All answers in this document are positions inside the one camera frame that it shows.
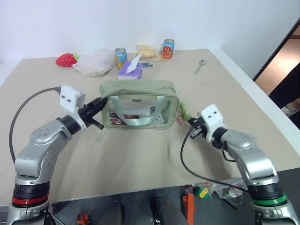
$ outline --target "strawberry toy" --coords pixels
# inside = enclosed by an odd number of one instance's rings
[[[61,67],[72,67],[73,64],[77,63],[78,58],[76,53],[66,53],[58,57],[55,63]]]

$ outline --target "tissue box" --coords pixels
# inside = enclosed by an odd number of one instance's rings
[[[137,80],[141,78],[143,72],[142,63],[138,63],[135,70],[127,74],[127,68],[129,67],[130,63],[130,61],[124,62],[121,70],[118,73],[118,80]]]

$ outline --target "bag strap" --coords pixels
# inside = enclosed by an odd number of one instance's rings
[[[161,113],[163,110],[163,103],[165,100],[165,96],[157,96],[156,99],[156,107],[154,111],[153,116],[145,117],[145,118],[140,118],[140,119],[126,119],[124,117],[123,111],[122,111],[122,105],[120,103],[119,96],[110,96],[110,100],[112,101],[112,105],[115,109],[116,114],[118,117],[123,120],[127,125],[130,126],[142,126],[142,125],[148,125],[153,122],[153,120]]]

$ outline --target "blue soda can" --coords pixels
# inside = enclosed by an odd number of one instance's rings
[[[174,51],[174,40],[173,39],[166,39],[163,43],[163,51],[161,52],[161,56],[165,60],[169,60],[173,56]]]
[[[116,60],[116,68],[121,69],[124,62],[127,61],[127,52],[125,48],[117,48],[114,52],[114,58]]]

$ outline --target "beige tabletop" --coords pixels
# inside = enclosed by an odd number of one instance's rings
[[[207,64],[198,75],[193,75],[201,59],[206,59]],[[178,51],[172,59],[153,62],[153,65],[144,68],[142,79],[172,81],[192,115],[215,103],[227,127],[253,135],[278,171],[300,166],[300,156],[294,148],[209,50]],[[117,73],[113,68],[102,76],[84,77],[74,68],[57,66],[55,58],[20,62],[0,88],[0,205],[10,203],[14,188],[15,170],[9,154],[8,132],[21,103],[36,91],[63,84],[85,93],[89,102],[99,96],[100,83],[116,79]],[[34,129],[64,115],[55,92],[30,101],[15,125],[15,153],[27,145]],[[100,113],[95,119],[101,120]],[[77,133],[58,157],[51,180],[51,200],[200,182],[180,162],[180,146],[188,129],[188,125],[175,122],[166,130],[100,131],[91,126]],[[194,172],[203,176],[218,180],[240,176],[236,164],[226,162],[221,152],[201,137],[188,140],[184,159]]]

